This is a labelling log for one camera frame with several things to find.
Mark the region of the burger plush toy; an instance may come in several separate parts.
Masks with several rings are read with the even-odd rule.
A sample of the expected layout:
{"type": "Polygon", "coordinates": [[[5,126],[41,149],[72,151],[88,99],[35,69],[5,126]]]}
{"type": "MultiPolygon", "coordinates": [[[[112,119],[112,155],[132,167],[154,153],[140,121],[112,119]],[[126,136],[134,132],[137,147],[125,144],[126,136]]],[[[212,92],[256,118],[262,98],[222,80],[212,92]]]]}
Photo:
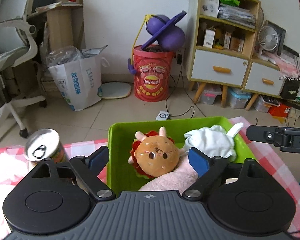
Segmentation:
{"type": "Polygon", "coordinates": [[[146,134],[137,131],[128,163],[139,175],[154,179],[172,172],[184,153],[185,150],[167,136],[165,127],[146,134]]]}

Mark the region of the blue lid storage box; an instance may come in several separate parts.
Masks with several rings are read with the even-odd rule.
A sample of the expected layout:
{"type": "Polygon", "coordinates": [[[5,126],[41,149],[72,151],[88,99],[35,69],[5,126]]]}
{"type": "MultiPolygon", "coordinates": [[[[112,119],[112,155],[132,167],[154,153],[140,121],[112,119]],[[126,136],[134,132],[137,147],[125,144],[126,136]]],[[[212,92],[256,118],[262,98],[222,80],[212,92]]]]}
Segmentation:
{"type": "Polygon", "coordinates": [[[243,109],[251,98],[251,93],[244,92],[238,88],[229,87],[227,103],[232,109],[243,109]]]}

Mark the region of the white power adapter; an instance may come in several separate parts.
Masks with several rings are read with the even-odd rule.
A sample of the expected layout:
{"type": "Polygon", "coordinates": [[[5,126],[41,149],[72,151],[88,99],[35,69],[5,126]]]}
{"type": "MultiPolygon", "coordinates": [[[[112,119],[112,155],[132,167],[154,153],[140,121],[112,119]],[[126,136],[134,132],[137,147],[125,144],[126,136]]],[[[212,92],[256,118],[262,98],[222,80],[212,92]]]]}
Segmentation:
{"type": "Polygon", "coordinates": [[[170,117],[170,113],[166,111],[160,111],[159,114],[156,117],[157,121],[165,121],[168,120],[170,117]]]}

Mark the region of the purple bounce ball toy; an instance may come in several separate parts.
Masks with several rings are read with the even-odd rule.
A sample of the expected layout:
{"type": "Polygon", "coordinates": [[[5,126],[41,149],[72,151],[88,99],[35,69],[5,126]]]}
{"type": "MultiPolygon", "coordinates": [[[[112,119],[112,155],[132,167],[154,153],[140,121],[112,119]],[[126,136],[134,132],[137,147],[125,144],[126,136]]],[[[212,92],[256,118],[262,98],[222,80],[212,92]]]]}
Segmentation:
{"type": "Polygon", "coordinates": [[[146,30],[151,35],[151,38],[141,46],[141,49],[146,50],[154,42],[157,42],[163,50],[179,50],[185,43],[185,33],[176,24],[186,14],[186,11],[182,11],[173,18],[165,15],[146,15],[146,30]]]}

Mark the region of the tall wooden shelf cabinet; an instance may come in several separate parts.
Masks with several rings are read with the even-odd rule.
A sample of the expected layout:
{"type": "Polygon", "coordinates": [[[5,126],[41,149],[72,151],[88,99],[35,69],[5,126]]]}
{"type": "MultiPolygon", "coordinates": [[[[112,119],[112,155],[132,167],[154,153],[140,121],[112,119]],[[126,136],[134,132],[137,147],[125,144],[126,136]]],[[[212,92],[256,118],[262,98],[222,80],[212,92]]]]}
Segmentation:
{"type": "Polygon", "coordinates": [[[244,88],[257,37],[259,0],[189,0],[185,67],[198,102],[207,85],[244,88]]]}

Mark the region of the wooden desk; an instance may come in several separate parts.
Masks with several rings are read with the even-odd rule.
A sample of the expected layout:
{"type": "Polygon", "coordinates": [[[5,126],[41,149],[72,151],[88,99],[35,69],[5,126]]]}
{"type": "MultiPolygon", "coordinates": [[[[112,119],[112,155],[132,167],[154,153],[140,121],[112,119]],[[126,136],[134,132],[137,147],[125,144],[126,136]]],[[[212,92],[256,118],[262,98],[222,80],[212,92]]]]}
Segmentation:
{"type": "Polygon", "coordinates": [[[57,2],[44,7],[38,7],[36,12],[27,15],[27,19],[45,15],[49,30],[49,45],[51,50],[74,46],[72,29],[72,11],[81,9],[82,4],[75,2],[57,2]]]}

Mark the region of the red chips bucket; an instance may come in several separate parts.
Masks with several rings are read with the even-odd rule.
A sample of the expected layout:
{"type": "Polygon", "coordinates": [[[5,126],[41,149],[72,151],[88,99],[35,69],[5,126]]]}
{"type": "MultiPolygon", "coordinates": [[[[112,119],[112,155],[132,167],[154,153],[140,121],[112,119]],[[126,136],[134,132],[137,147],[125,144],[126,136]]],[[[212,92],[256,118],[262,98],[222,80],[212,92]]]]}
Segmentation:
{"type": "Polygon", "coordinates": [[[133,48],[134,95],[146,102],[159,102],[168,97],[169,79],[175,52],[151,45],[146,50],[133,48]]]}

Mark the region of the pink fluffy towel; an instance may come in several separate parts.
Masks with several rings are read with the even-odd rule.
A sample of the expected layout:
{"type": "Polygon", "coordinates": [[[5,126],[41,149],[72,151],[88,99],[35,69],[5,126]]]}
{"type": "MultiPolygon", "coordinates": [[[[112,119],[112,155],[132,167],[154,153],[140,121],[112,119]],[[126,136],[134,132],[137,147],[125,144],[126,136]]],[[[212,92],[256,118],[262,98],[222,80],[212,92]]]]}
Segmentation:
{"type": "Polygon", "coordinates": [[[139,191],[186,191],[198,179],[198,173],[189,163],[188,155],[183,155],[177,167],[167,174],[155,178],[141,187],[139,191]]]}

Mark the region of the white office chair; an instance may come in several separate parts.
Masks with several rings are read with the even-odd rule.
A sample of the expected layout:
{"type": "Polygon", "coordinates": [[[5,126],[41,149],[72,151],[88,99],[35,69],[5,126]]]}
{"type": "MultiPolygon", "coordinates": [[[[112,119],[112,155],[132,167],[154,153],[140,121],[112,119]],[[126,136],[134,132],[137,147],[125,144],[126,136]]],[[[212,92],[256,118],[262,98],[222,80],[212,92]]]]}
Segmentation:
{"type": "MultiPolygon", "coordinates": [[[[0,0],[0,83],[5,83],[2,73],[7,68],[17,67],[38,53],[37,44],[33,38],[36,30],[34,25],[27,22],[29,0],[0,0]]],[[[17,113],[18,108],[38,103],[47,106],[46,98],[42,95],[32,98],[13,99],[6,87],[2,88],[5,103],[0,107],[0,127],[9,115],[18,124],[19,135],[28,137],[28,131],[17,113]]]]}

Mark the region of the white crumpled cloth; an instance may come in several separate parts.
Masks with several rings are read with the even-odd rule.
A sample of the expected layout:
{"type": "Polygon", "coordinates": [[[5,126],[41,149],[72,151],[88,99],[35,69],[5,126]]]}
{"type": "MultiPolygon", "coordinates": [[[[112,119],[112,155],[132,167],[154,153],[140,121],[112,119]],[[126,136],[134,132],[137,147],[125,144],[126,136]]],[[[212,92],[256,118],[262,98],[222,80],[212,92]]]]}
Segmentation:
{"type": "Polygon", "coordinates": [[[242,128],[243,123],[238,122],[227,132],[219,125],[191,130],[184,134],[183,149],[188,153],[194,147],[210,158],[222,157],[233,162],[237,158],[234,137],[242,128]]]}

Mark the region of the clear plastic storage box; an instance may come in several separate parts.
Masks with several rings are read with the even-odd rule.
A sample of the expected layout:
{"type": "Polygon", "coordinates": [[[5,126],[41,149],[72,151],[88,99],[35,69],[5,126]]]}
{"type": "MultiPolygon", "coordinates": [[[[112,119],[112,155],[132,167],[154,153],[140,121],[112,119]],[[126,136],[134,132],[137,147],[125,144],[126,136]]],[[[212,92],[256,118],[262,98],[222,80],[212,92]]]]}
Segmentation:
{"type": "Polygon", "coordinates": [[[199,102],[206,105],[213,105],[217,96],[222,94],[220,85],[207,83],[199,98],[199,102]]]}

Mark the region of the white paper shopping bag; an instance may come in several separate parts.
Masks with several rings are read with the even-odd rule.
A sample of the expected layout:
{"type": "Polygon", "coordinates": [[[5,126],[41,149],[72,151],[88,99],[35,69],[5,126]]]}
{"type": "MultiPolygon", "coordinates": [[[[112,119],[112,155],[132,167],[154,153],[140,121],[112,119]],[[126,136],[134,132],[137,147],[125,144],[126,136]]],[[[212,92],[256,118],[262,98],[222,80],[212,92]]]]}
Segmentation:
{"type": "Polygon", "coordinates": [[[67,46],[46,56],[47,68],[62,97],[73,111],[84,110],[102,99],[100,54],[107,46],[79,50],[67,46]]]}

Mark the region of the green plastic bin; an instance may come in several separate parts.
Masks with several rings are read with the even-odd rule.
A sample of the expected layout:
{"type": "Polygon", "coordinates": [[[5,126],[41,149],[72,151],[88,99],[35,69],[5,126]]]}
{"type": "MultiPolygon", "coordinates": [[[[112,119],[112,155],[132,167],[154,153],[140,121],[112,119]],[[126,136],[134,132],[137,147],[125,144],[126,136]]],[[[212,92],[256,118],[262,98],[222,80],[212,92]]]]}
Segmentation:
{"type": "Polygon", "coordinates": [[[123,122],[109,129],[107,183],[122,191],[185,191],[198,174],[189,164],[195,147],[209,157],[242,163],[254,155],[239,132],[243,122],[223,116],[123,122]]]}

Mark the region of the tall drink can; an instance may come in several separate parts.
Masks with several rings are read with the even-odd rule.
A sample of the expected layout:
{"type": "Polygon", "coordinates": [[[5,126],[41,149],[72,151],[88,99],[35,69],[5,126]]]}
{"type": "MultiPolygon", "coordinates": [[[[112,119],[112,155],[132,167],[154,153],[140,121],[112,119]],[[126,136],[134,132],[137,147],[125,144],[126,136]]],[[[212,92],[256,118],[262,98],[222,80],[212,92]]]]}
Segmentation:
{"type": "Polygon", "coordinates": [[[24,156],[33,164],[45,158],[51,158],[55,163],[67,161],[58,132],[50,128],[40,129],[29,136],[24,148],[24,156]]]}

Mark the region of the low white drawer cabinet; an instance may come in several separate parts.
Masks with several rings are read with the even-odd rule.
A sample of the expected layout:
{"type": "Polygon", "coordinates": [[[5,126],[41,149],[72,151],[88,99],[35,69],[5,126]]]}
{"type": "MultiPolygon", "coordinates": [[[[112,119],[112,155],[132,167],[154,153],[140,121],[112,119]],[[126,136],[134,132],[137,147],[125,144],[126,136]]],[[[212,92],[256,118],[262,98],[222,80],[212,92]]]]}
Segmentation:
{"type": "Polygon", "coordinates": [[[279,79],[280,69],[277,65],[253,56],[247,67],[242,90],[251,93],[245,110],[249,111],[259,95],[280,98],[284,80],[279,79]]]}

